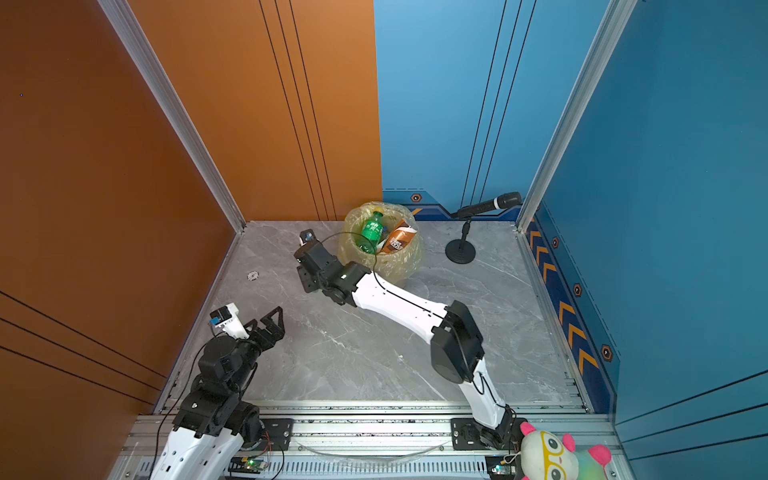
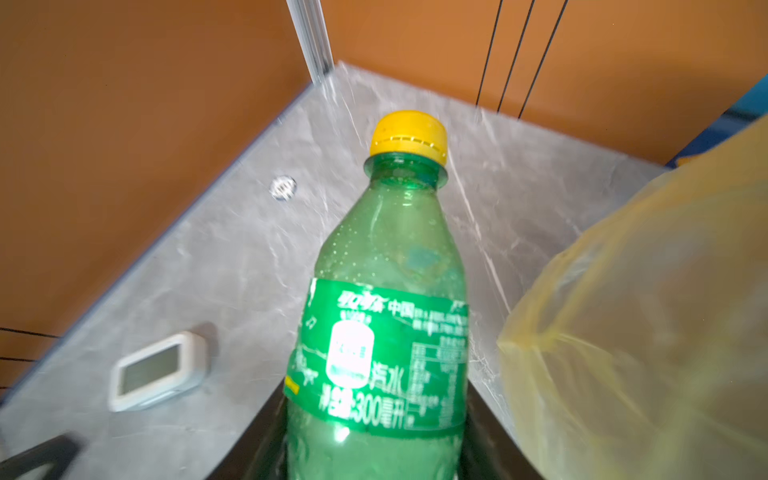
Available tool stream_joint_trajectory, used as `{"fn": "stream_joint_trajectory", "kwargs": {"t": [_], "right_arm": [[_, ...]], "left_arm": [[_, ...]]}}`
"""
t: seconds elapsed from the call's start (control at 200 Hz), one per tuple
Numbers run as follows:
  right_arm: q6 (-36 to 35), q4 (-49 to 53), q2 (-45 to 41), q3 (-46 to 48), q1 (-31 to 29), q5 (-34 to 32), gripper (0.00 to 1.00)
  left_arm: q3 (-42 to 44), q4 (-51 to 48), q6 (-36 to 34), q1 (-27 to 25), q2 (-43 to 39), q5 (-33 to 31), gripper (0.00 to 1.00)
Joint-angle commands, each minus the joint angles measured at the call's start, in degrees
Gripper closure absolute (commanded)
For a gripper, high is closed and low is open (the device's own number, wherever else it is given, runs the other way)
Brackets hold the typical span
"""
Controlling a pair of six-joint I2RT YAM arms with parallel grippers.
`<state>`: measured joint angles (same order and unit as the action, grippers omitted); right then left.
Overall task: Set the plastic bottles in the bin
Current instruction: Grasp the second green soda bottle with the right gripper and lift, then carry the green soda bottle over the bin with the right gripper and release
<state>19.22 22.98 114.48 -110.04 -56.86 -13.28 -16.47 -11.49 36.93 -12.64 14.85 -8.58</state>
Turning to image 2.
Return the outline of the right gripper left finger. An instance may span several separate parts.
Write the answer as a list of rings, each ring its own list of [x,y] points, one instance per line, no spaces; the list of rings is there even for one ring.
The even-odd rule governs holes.
[[[287,399],[283,388],[281,381],[208,480],[288,478]]]

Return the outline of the green soda bottle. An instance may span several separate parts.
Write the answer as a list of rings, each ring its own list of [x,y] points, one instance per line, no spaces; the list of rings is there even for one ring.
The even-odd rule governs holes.
[[[438,192],[448,137],[398,111],[368,185],[322,245],[287,364],[291,479],[452,479],[465,431],[470,307]]]

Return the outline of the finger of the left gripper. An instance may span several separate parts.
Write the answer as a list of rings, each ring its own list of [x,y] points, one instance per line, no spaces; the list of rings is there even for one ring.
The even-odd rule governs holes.
[[[46,467],[43,479],[62,479],[80,451],[80,441],[71,435],[59,435],[2,461],[1,478],[20,479],[33,470]]]

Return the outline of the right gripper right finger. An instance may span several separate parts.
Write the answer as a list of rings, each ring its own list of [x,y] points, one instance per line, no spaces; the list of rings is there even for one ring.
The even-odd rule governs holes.
[[[474,385],[468,383],[467,416],[458,464],[461,480],[542,480]]]

